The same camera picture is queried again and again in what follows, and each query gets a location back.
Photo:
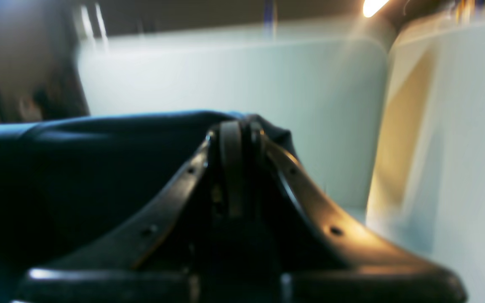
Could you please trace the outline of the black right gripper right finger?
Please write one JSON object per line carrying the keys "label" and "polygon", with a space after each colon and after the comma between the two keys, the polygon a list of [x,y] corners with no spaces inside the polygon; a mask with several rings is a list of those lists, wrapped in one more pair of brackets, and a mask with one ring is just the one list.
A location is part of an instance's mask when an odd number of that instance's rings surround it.
{"label": "black right gripper right finger", "polygon": [[400,248],[342,209],[275,143],[243,122],[259,176],[261,217],[277,242],[282,303],[464,303],[451,270]]}

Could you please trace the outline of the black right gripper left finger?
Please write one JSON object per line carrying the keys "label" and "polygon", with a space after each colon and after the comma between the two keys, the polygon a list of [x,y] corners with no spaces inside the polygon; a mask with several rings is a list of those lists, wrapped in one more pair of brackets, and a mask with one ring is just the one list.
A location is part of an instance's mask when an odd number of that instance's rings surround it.
{"label": "black right gripper left finger", "polygon": [[140,267],[167,240],[207,173],[219,164],[225,190],[213,195],[221,218],[243,216],[243,135],[239,121],[208,131],[204,142],[160,193],[106,235],[25,276],[16,303],[195,302],[199,279]]}

